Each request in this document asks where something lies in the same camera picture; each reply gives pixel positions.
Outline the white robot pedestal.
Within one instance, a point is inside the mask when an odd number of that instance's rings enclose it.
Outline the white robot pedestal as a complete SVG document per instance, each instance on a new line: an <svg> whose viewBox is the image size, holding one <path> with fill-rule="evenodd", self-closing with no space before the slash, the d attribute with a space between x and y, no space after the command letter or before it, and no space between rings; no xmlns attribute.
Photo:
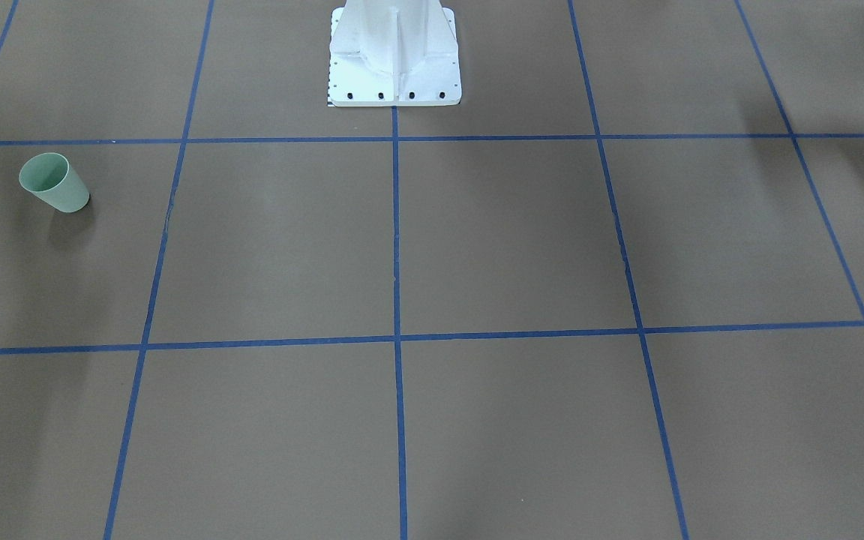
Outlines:
<svg viewBox="0 0 864 540"><path fill-rule="evenodd" d="M330 107L462 101L455 13L439 1L346 1L330 17Z"/></svg>

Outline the green plastic cup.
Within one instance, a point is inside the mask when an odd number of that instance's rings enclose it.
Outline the green plastic cup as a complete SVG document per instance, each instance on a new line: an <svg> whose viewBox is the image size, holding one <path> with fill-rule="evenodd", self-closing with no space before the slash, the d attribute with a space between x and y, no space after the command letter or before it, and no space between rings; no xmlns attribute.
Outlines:
<svg viewBox="0 0 864 540"><path fill-rule="evenodd" d="M85 182L63 154L48 151L30 158L19 171L19 184L55 211L82 211L92 198Z"/></svg>

